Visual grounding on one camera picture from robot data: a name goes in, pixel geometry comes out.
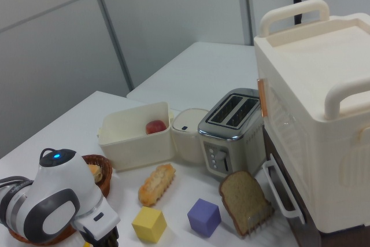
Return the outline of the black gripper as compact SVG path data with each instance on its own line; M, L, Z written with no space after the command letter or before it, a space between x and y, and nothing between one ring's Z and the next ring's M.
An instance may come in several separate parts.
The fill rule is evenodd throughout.
M117 226L104 226L103 224L83 226L79 230L79 233L86 242L94 247L119 246L119 232Z

